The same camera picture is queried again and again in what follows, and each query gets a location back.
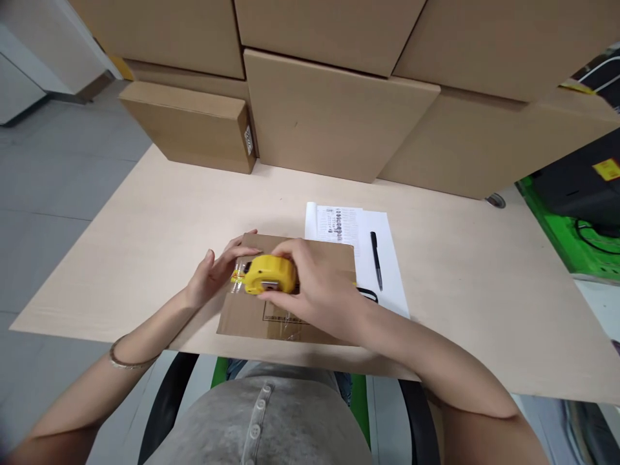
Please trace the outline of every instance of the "tile floor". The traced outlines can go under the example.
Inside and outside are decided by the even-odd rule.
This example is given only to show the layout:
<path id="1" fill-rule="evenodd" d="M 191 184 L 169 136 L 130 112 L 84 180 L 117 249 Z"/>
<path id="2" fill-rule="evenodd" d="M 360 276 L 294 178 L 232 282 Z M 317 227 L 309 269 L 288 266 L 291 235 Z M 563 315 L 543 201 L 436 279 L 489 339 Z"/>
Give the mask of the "tile floor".
<path id="1" fill-rule="evenodd" d="M 14 128 L 0 128 L 0 457 L 109 348 L 8 328 L 150 145 L 117 100 L 125 85 L 114 82 L 85 106 L 48 102 Z M 609 303 L 620 288 L 579 287 L 618 338 L 617 303 Z M 103 426 L 90 465 L 137 463 L 150 407 L 173 358 L 164 353 Z M 181 412 L 208 390 L 215 360 L 198 359 Z M 375 463 L 410 462 L 397 381 L 369 377 L 368 390 Z"/>

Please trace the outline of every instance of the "person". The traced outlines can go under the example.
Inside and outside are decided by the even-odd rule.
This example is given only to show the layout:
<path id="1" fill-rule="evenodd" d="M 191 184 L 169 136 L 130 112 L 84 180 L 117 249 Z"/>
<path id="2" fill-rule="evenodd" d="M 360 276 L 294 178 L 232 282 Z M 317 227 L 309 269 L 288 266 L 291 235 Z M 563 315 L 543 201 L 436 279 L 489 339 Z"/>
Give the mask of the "person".
<path id="1" fill-rule="evenodd" d="M 217 260 L 209 250 L 187 286 L 88 368 L 7 463 L 86 463 L 101 425 L 229 281 L 236 259 L 260 252 L 242 247 L 241 240 L 233 239 Z M 446 464 L 548 463 L 510 394 L 471 354 L 364 298 L 334 270 L 317 264 L 304 240 L 283 242 L 272 253 L 295 263 L 300 291 L 257 298 L 415 372 L 440 402 Z M 234 380 L 206 392 L 177 420 L 147 464 L 371 463 L 333 372 L 257 362 L 236 371 Z"/>

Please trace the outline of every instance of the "hand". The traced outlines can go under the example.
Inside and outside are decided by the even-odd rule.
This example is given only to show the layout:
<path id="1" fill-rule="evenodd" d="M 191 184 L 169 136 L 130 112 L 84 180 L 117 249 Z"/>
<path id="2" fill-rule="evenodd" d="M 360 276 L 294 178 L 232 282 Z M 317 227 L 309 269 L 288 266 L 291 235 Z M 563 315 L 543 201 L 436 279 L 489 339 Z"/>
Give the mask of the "hand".
<path id="1" fill-rule="evenodd" d="M 248 234 L 256 234 L 253 229 Z M 211 249 L 207 251 L 205 258 L 198 264 L 194 276 L 183 290 L 185 305 L 188 308 L 198 310 L 220 290 L 230 279 L 234 271 L 234 263 L 237 258 L 245 255 L 256 255 L 261 252 L 254 247 L 241 247 L 243 235 L 231 240 L 222 255 L 215 260 L 215 254 Z"/>
<path id="2" fill-rule="evenodd" d="M 359 321 L 360 312 L 372 302 L 364 298 L 349 280 L 333 269 L 317 264 L 303 239 L 282 242 L 272 254 L 295 262 L 300 291 L 298 295 L 268 291 L 259 294 L 258 298 L 292 312 L 334 337 L 359 344 L 355 322 Z"/>

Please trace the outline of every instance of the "forearm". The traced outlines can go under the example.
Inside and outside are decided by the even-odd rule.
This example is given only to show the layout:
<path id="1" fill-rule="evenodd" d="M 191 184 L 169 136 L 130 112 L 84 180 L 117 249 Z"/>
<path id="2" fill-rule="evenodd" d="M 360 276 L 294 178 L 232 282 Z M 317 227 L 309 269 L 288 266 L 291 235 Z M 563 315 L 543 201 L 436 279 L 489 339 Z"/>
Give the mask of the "forearm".
<path id="1" fill-rule="evenodd" d="M 360 345 L 410 368 L 454 408 L 497 418 L 519 413 L 504 386 L 473 355 L 423 325 L 373 302 L 365 305 Z"/>
<path id="2" fill-rule="evenodd" d="M 182 292 L 119 342 L 115 349 L 118 360 L 128 364 L 141 363 L 156 357 L 168 347 L 195 313 L 193 309 L 186 308 Z M 52 404 L 35 425 L 30 437 L 100 426 L 148 368 L 116 368 L 104 354 Z"/>

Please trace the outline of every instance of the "black chair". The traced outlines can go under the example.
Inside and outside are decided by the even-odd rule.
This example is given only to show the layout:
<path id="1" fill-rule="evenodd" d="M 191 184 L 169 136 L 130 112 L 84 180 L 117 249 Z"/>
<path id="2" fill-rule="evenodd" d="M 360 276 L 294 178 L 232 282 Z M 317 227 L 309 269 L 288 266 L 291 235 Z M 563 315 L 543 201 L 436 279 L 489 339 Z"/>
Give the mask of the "black chair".
<path id="1" fill-rule="evenodd" d="M 174 426 L 185 388 L 197 359 L 198 355 L 184 352 L 179 352 L 174 357 L 153 402 L 142 438 L 138 465 L 146 462 Z M 440 465 L 437 434 L 422 384 L 405 380 L 398 380 L 398 383 L 407 408 L 411 429 L 411 463 L 413 465 Z"/>

